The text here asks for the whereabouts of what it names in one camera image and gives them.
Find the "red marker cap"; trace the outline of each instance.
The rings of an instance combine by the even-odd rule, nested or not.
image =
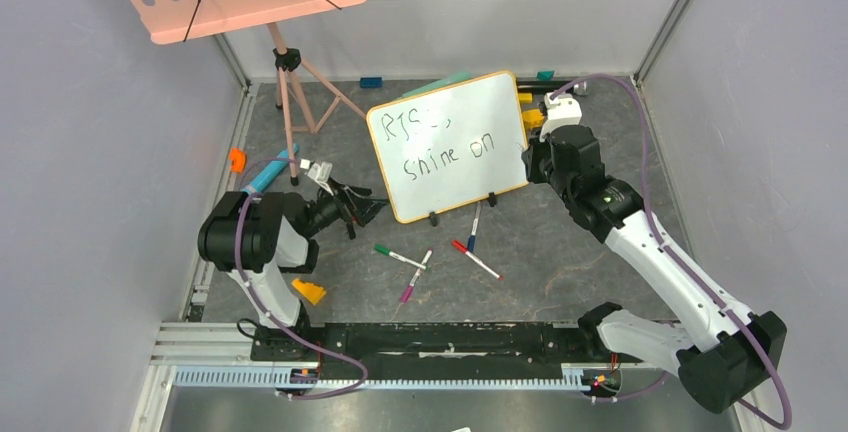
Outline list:
[[[451,244],[453,244],[453,246],[456,247],[456,250],[462,252],[463,254],[468,252],[468,249],[466,249],[465,246],[462,245],[462,242],[460,242],[456,239],[452,240]]]

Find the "pink marker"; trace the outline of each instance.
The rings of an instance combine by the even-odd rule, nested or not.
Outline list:
[[[469,252],[469,251],[468,251],[468,249],[466,249],[466,248],[465,248],[465,246],[464,246],[464,245],[462,245],[462,242],[460,242],[460,241],[458,241],[458,240],[454,239],[454,240],[451,242],[451,244],[453,244],[453,246],[454,246],[454,247],[456,247],[456,250],[458,250],[458,251],[462,252],[463,254],[467,255],[467,256],[468,256],[468,258],[470,258],[471,260],[473,260],[473,261],[474,261],[477,265],[479,265],[480,267],[483,267],[483,270],[485,270],[486,272],[488,272],[488,273],[490,273],[490,274],[494,275],[496,279],[498,279],[498,280],[503,280],[503,276],[502,276],[501,274],[499,274],[499,273],[495,272],[494,270],[490,269],[490,268],[489,268],[489,266],[488,266],[488,265],[486,265],[486,264],[484,264],[484,263],[483,263],[483,261],[482,261],[482,260],[480,260],[479,258],[477,258],[477,256],[476,256],[476,255],[474,255],[474,254],[472,254],[471,252]]]
[[[431,255],[433,255],[432,247],[427,249],[427,254],[424,255],[424,260],[421,261],[421,265],[427,265],[427,261],[430,260]],[[415,270],[415,275],[412,276],[412,280],[409,281],[409,285],[406,286],[406,290],[404,290],[403,295],[400,296],[401,302],[409,300],[409,296],[412,295],[412,288],[415,287],[415,282],[418,281],[418,277],[421,277],[422,270],[424,269],[418,268]]]

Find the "whiteboard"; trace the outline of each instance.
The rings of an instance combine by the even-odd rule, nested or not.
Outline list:
[[[527,185],[509,71],[374,107],[365,121],[398,222]]]

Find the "red marker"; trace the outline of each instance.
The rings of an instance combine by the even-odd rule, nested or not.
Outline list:
[[[482,261],[482,260],[480,260],[479,258],[477,258],[477,256],[476,256],[476,255],[474,255],[474,254],[472,254],[471,252],[469,252],[469,251],[468,251],[468,249],[466,249],[466,248],[465,248],[465,246],[464,246],[464,245],[462,245],[462,242],[460,242],[460,241],[458,241],[458,240],[454,239],[453,241],[451,241],[451,244],[453,244],[453,246],[454,246],[454,247],[456,247],[456,250],[458,250],[458,251],[462,252],[463,254],[467,255],[467,256],[468,256],[468,258],[470,258],[471,260],[473,260],[473,261],[474,261],[477,265],[479,265],[480,267],[483,267],[483,270],[485,270],[486,272],[488,272],[488,273],[490,273],[490,274],[494,275],[496,279],[498,279],[498,280],[503,280],[503,276],[502,276],[502,275],[500,275],[499,273],[497,273],[497,272],[495,272],[494,270],[490,269],[490,268],[489,268],[489,266],[488,266],[488,265],[486,265],[486,264],[484,264],[484,263],[483,263],[483,261]]]

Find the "gray wall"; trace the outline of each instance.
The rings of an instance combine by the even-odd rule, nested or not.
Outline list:
[[[126,430],[238,90],[128,0],[0,0],[0,430]]]
[[[845,427],[846,30],[848,0],[694,0],[646,83],[697,258],[789,327],[799,431]]]
[[[287,20],[282,31],[336,78],[634,72],[673,1],[368,0]],[[249,75],[274,75],[265,27],[228,37]]]

